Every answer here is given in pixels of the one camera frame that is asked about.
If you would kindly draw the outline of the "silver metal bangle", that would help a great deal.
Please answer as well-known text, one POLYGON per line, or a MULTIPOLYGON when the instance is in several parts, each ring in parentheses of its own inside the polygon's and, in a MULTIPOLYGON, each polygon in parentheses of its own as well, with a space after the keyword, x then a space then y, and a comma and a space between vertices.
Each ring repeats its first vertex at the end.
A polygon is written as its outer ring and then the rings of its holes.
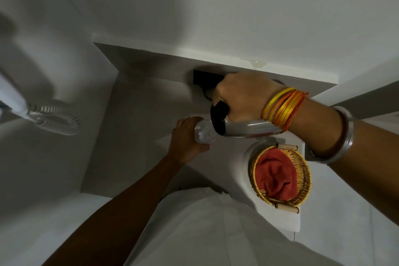
POLYGON ((328 158, 320 158, 315 153, 308 147, 308 151, 312 158, 322 164, 330 165, 342 158, 342 156, 350 150, 350 148, 353 145, 354 142, 354 125, 355 125, 355 118, 352 116, 352 114, 344 107, 341 106, 333 106, 333 108, 339 112, 343 118, 345 119, 345 133, 344 133, 344 138, 343 142, 341 144, 340 149, 333 155, 328 158))

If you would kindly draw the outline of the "white wall shelf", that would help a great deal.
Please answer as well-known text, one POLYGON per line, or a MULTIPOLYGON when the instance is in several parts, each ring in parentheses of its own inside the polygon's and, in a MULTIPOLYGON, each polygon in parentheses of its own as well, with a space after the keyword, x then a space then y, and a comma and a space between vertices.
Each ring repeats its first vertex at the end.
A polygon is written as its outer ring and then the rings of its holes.
POLYGON ((194 84, 194 72, 225 76, 236 72, 261 72, 283 84, 310 92, 314 97, 337 86, 338 76, 317 70, 228 57, 163 44, 92 34, 92 41, 117 69, 119 82, 131 86, 150 78, 194 84))

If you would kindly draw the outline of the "stack of orange yellow bangles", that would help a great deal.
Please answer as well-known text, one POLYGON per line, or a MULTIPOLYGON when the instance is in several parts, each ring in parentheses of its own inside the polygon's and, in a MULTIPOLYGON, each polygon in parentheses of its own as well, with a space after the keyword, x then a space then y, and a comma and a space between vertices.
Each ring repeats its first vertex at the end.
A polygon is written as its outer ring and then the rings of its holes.
POLYGON ((308 95, 308 92, 293 87, 281 90, 263 108, 261 119, 279 127, 282 132, 287 131, 308 95))

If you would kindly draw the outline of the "person's right forearm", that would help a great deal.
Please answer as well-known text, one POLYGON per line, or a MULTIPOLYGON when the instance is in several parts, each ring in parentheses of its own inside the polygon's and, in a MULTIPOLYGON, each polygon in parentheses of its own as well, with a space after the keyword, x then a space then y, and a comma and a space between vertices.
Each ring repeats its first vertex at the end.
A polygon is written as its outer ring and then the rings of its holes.
MULTIPOLYGON (((334 108, 306 98, 288 129, 320 158, 341 147, 345 119, 334 108)), ((354 142, 329 167, 399 226, 399 135, 355 118, 354 142)))

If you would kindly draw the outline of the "white tray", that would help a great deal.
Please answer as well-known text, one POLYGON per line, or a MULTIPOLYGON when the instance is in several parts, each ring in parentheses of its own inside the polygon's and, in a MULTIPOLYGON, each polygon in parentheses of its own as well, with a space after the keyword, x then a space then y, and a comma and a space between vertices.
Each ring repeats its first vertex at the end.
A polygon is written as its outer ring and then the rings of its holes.
POLYGON ((300 231, 301 213, 277 209, 259 198, 252 189, 248 169, 252 158, 269 146, 276 143, 296 145, 298 152, 304 153, 305 143, 289 132, 251 139, 233 138, 233 143, 236 144, 236 152, 239 154, 233 166, 233 178, 237 183, 237 190, 230 191, 232 197, 250 206, 274 227, 298 233, 300 231))

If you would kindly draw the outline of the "person's left hand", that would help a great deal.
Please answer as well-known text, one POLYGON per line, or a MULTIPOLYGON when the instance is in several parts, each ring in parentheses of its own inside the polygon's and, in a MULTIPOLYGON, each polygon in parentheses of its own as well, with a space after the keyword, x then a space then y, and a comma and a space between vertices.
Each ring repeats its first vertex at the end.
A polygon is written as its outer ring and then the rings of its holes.
POLYGON ((175 127, 172 131, 167 158, 174 163, 185 165, 199 154, 208 151, 210 147, 210 144, 201 144, 195 140, 195 129, 175 127))

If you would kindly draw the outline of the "red cloth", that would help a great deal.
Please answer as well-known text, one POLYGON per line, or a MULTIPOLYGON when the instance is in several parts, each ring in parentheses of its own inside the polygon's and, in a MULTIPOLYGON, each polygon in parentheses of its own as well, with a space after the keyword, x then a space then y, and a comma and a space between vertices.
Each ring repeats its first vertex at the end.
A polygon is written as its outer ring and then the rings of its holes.
POLYGON ((268 198, 288 201, 297 196, 297 171, 279 148, 270 148, 258 158, 255 181, 268 198))

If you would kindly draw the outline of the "person's right hand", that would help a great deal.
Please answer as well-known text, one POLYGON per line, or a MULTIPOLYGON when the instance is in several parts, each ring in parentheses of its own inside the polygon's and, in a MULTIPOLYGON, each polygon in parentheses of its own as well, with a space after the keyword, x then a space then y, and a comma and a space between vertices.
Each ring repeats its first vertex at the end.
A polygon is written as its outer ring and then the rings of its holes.
POLYGON ((224 79, 232 79, 232 122, 260 119, 271 98, 287 88, 262 72, 229 73, 224 79))

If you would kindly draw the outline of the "person's left forearm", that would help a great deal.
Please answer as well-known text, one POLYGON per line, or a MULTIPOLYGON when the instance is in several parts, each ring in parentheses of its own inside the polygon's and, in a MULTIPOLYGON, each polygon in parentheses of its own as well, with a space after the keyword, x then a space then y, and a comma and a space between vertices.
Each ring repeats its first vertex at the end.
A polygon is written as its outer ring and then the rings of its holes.
POLYGON ((168 153, 84 221, 42 266, 123 266, 187 157, 168 153))

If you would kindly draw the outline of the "clear plastic water bottle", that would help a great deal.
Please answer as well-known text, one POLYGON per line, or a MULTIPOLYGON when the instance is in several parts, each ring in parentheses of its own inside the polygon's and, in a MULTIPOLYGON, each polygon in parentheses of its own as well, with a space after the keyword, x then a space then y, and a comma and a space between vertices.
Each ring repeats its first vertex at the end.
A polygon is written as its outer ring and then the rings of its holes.
POLYGON ((216 140, 217 135, 210 120, 203 119, 195 126, 195 140, 198 143, 212 144, 216 140))

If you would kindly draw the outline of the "person's white shirt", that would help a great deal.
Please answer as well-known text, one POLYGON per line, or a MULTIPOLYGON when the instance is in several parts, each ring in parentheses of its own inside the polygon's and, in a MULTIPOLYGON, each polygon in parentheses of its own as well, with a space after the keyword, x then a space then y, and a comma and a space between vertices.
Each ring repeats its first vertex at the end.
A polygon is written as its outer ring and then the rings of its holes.
POLYGON ((341 266, 289 240, 247 205, 211 188, 158 204, 124 266, 341 266))

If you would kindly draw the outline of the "silver kettle with black handle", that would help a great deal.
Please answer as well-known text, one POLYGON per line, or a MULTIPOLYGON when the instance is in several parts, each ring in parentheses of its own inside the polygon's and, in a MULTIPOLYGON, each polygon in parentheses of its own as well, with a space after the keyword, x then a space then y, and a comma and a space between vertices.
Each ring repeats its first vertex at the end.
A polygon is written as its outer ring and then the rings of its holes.
POLYGON ((223 101, 219 101, 215 106, 211 106, 210 108, 210 116, 214 130, 220 136, 232 138, 257 138, 283 133, 281 128, 262 119, 247 122, 227 121, 229 111, 229 106, 223 101))

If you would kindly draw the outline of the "golden wicker basket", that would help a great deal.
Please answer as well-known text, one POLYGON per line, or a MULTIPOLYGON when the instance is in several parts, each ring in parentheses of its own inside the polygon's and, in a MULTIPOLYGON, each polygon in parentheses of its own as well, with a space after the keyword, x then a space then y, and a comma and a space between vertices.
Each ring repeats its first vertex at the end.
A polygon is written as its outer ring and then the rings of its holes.
POLYGON ((312 185, 310 168, 306 160, 298 152, 298 147, 296 145, 276 143, 275 145, 263 149, 261 152, 257 153, 255 157, 252 158, 251 163, 249 164, 248 174, 252 189, 259 198, 277 209, 294 213, 300 212, 299 206, 307 199, 312 185), (295 169, 297 171, 298 191, 297 196, 291 200, 282 201, 278 199, 268 198, 265 191, 260 190, 257 187, 255 181, 255 165, 258 158, 270 148, 279 148, 280 150, 282 150, 282 152, 284 152, 291 159, 292 163, 295 166, 295 169))

